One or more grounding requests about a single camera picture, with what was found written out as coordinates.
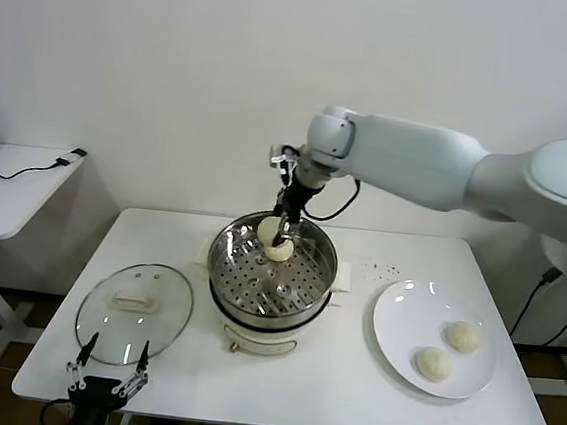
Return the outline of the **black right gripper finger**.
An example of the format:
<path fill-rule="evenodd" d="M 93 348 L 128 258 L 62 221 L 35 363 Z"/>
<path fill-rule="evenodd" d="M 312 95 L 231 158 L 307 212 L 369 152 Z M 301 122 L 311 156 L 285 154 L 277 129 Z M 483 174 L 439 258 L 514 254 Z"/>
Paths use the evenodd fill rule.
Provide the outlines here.
<path fill-rule="evenodd" d="M 281 215 L 278 223 L 278 232 L 275 234 L 274 246 L 281 246 L 284 242 L 291 238 L 292 224 L 286 215 Z"/>

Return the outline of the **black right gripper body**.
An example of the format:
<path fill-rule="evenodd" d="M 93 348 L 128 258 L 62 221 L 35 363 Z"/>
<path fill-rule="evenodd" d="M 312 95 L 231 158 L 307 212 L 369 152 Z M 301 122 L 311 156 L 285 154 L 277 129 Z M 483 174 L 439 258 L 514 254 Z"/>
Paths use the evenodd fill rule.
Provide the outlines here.
<path fill-rule="evenodd" d="M 288 222 L 299 223 L 306 203 L 322 191 L 324 183 L 315 180 L 307 185 L 296 174 L 290 176 L 286 170 L 280 171 L 279 175 L 283 187 L 277 194 L 273 215 L 285 217 Z"/>

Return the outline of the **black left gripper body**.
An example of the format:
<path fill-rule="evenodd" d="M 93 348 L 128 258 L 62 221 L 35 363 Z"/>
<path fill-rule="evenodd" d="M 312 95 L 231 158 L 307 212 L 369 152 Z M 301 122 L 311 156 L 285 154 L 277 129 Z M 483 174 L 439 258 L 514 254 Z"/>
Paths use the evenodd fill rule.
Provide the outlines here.
<path fill-rule="evenodd" d="M 121 384 L 119 379 L 87 376 L 86 387 L 68 392 L 75 411 L 68 425 L 105 425 L 111 413 L 120 410 L 128 399 L 113 390 Z"/>

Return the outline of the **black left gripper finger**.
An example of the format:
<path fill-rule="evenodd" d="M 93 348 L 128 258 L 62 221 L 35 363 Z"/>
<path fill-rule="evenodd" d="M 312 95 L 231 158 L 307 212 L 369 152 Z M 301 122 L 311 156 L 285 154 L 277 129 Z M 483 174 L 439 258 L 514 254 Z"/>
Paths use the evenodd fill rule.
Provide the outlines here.
<path fill-rule="evenodd" d="M 91 352 L 95 348 L 98 337 L 99 333 L 95 332 L 91 339 L 80 349 L 75 361 L 66 364 L 69 391 L 84 390 L 86 388 L 83 370 L 91 357 Z"/>
<path fill-rule="evenodd" d="M 149 342 L 146 342 L 136 363 L 135 372 L 113 388 L 113 395 L 132 398 L 148 383 Z"/>

